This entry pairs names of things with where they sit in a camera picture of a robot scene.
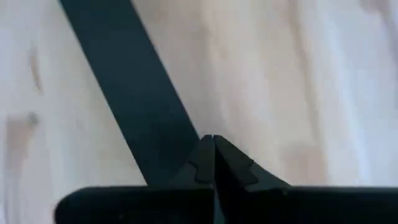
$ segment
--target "light wood grain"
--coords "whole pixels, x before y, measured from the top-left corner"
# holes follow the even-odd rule
[[[0,1],[0,223],[87,186],[145,185],[57,1]]]
[[[291,184],[398,184],[395,1],[133,2],[200,134]]]

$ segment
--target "wooden surface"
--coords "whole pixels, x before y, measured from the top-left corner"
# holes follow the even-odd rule
[[[58,200],[145,181],[57,1],[0,1],[0,223],[52,223]]]
[[[201,135],[291,184],[398,184],[395,1],[133,1]],[[56,1],[0,0],[0,105],[0,223],[145,184]]]

